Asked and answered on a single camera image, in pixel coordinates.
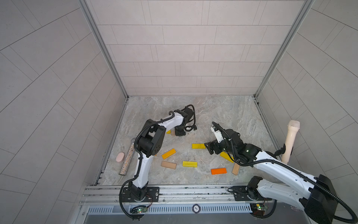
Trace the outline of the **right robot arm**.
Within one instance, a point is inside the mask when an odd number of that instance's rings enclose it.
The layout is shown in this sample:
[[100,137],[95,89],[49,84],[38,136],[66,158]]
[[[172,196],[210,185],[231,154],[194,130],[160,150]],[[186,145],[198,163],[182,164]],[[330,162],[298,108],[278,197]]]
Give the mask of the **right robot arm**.
[[254,167],[285,184],[274,184],[261,177],[253,177],[247,185],[250,199],[256,200],[261,196],[290,204],[303,210],[318,224],[331,224],[333,220],[348,224],[358,222],[358,216],[337,196],[328,177],[316,177],[301,172],[277,160],[272,153],[244,143],[238,132],[223,129],[215,122],[211,131],[216,139],[205,143],[210,154],[225,152],[239,166]]

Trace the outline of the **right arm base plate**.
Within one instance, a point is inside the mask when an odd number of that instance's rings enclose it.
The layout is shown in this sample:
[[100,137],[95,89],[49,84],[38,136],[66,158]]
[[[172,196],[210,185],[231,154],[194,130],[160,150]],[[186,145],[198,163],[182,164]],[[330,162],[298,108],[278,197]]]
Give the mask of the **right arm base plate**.
[[235,201],[272,201],[272,198],[262,197],[257,190],[247,186],[232,186],[227,190],[234,195]]

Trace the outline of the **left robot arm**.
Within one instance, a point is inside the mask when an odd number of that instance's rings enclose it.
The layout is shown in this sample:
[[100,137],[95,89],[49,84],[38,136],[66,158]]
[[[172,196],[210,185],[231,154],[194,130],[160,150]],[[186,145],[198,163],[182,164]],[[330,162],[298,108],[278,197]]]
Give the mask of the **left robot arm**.
[[149,171],[154,156],[163,146],[167,131],[174,129],[175,136],[185,136],[187,132],[197,129],[195,108],[187,105],[183,109],[169,112],[169,116],[159,121],[148,119],[142,130],[135,138],[134,150],[138,153],[136,173],[132,179],[127,180],[121,187],[119,201],[123,201],[125,185],[128,185],[129,196],[135,201],[145,198],[149,183]]

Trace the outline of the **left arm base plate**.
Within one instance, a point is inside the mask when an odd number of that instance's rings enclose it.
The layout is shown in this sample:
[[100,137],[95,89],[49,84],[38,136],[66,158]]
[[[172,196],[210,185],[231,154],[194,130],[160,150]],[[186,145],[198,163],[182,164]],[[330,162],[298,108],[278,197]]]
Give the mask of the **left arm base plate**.
[[124,187],[120,199],[124,203],[158,202],[159,190],[159,187],[146,187],[143,189]]

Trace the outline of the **amber orange block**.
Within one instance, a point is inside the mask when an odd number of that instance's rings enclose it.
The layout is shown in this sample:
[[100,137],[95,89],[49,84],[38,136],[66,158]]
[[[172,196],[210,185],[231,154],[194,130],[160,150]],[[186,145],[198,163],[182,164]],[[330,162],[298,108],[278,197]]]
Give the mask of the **amber orange block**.
[[169,157],[171,157],[172,155],[174,155],[176,153],[176,150],[173,148],[167,152],[165,152],[163,155],[162,155],[162,159],[165,160]]

